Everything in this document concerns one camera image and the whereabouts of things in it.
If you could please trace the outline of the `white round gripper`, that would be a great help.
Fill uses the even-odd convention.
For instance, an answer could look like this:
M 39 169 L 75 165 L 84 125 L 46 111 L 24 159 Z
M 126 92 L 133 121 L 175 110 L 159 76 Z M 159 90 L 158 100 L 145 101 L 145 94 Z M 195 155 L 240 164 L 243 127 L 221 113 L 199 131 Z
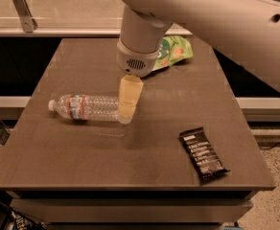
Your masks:
M 129 124 L 132 121 L 143 89 L 140 78 L 146 77 L 152 71 L 157 57 L 157 51 L 137 53 L 126 47 L 122 40 L 118 41 L 117 63 L 123 72 L 129 74 L 121 78 L 119 86 L 118 121 L 121 124 Z

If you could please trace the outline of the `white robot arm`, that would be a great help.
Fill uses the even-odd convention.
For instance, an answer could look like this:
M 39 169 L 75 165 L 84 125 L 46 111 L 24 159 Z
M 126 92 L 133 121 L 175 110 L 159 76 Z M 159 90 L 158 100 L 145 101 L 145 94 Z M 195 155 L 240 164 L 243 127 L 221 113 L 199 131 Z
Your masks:
M 272 0 L 122 0 L 117 62 L 146 77 L 164 34 L 177 24 L 280 93 L 280 2 Z

